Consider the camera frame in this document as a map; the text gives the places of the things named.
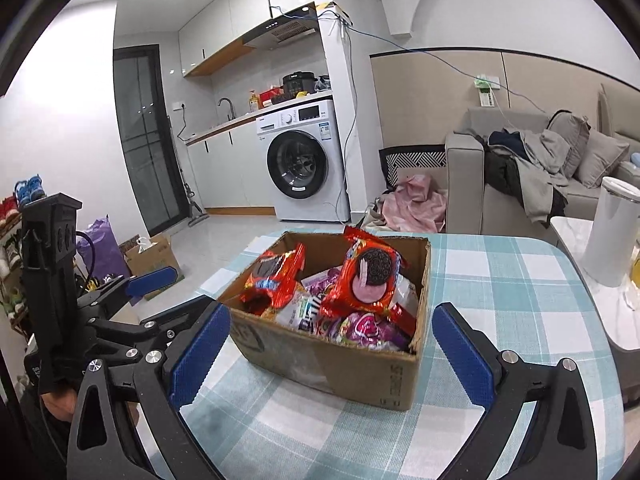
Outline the left hand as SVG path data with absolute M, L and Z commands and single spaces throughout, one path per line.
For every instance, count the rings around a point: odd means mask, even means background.
M 44 407 L 58 420 L 71 422 L 78 399 L 74 389 L 40 393 Z

